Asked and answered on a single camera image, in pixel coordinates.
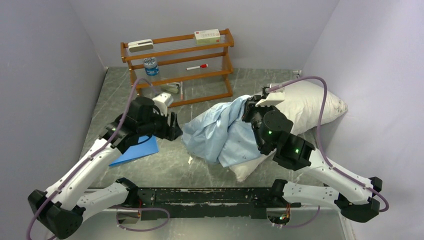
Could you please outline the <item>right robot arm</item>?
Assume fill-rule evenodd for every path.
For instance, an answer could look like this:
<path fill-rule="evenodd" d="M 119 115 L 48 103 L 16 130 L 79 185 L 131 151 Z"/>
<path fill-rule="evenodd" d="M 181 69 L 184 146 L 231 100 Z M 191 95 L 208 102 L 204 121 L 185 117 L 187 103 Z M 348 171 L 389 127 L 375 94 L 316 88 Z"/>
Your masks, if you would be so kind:
<path fill-rule="evenodd" d="M 256 147 L 262 155 L 274 153 L 279 166 L 302 174 L 310 174 L 324 186 L 301 185 L 276 179 L 265 199 L 259 204 L 267 208 L 290 204 L 312 204 L 338 210 L 358 223 L 366 223 L 381 212 L 375 195 L 382 189 L 378 177 L 361 177 L 329 159 L 314 145 L 291 133 L 293 122 L 275 106 L 259 106 L 260 95 L 249 97 L 244 104 L 242 121 L 251 125 Z"/>

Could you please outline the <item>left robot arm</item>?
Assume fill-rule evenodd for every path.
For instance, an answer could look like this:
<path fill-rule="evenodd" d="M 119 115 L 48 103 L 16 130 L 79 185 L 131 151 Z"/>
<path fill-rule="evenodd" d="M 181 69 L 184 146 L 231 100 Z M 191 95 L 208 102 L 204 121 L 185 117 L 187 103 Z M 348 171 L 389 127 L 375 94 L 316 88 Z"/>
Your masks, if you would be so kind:
<path fill-rule="evenodd" d="M 101 171 L 130 147 L 138 146 L 140 137 L 173 141 L 181 136 L 177 115 L 168 111 L 173 101 L 170 94 L 161 93 L 128 102 L 124 112 L 105 126 L 89 151 L 63 177 L 46 190 L 34 190 L 28 196 L 35 218 L 54 237 L 64 240 L 85 220 L 107 208 L 139 206 L 138 186 L 124 177 L 96 192 L 86 194 L 86 190 Z"/>

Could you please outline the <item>white pillow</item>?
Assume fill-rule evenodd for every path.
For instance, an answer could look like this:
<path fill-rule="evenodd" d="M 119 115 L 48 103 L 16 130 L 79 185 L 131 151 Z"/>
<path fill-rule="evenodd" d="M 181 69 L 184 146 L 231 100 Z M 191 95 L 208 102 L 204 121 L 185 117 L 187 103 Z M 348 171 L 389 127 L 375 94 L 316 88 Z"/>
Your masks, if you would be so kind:
<path fill-rule="evenodd" d="M 299 81 L 284 88 L 285 99 L 276 107 L 293 122 L 291 133 L 302 136 L 318 125 L 324 88 L 308 81 Z M 321 124 L 327 124 L 348 111 L 348 105 L 331 92 L 327 93 Z M 220 163 L 243 182 L 268 156 L 259 155 L 250 124 L 234 122 L 219 155 Z"/>

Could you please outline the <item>light blue pillowcase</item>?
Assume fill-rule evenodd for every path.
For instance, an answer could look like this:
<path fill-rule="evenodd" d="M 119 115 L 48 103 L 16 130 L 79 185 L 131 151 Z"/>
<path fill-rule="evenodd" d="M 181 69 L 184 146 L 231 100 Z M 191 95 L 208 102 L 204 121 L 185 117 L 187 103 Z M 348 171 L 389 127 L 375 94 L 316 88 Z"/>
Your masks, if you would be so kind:
<path fill-rule="evenodd" d="M 181 139 L 187 151 L 224 168 L 261 157 L 251 124 L 242 121 L 250 97 L 217 103 L 184 124 Z"/>

